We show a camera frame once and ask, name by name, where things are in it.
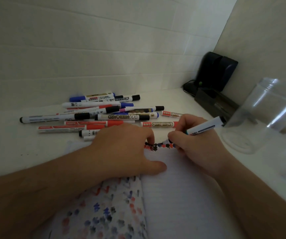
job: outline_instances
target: white tabletop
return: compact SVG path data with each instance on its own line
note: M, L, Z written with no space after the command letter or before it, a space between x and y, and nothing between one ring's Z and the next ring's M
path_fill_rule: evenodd
M211 119L212 117L192 96L181 88L141 93L136 106L165 106L166 111L189 113ZM21 124L21 116L51 115L63 112L60 105L27 108L16 111L0 111L0 175L29 168L63 155L68 141L81 141L78 133L38 134L41 124ZM177 121L176 118L160 116L155 121ZM49 122L47 125L59 125L62 122ZM153 128L156 142L167 139L173 128ZM227 149L246 167L252 170L272 189L286 199L286 180L278 172L265 164L259 153L241 154L227 146Z

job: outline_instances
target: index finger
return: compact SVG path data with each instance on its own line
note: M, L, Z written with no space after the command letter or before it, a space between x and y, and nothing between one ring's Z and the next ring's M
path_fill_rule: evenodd
M155 143L155 137L154 137L154 132L152 128L149 127L141 127L144 138L147 139L148 144L153 145Z
M185 130L197 126L199 124L202 124L205 121L207 120L202 117L197 117L191 114L184 114L178 121L175 131L184 132Z

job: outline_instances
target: blank notebook page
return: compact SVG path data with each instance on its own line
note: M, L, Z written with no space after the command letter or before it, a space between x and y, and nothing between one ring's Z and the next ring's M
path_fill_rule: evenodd
M149 239L244 238L216 182L174 148L145 149L167 171L142 176Z

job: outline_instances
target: blue marker cap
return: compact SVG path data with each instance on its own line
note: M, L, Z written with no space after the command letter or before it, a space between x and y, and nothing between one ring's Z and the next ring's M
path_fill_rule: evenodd
M86 100L85 96L71 97L69 99L69 102L80 102L81 100Z
M134 104L133 103L121 102L121 108L126 108L127 106L134 106Z

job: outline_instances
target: pile of markers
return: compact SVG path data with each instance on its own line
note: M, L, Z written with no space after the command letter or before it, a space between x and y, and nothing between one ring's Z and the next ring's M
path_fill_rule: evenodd
M21 123L62 121L62 125L40 126L39 133L78 132L84 141L92 141L100 129L141 121L143 127L176 127L177 121L150 121L159 115L180 118L182 114L166 112L163 106L134 106L140 95L116 96L115 93L78 96L63 103L63 114L21 117Z

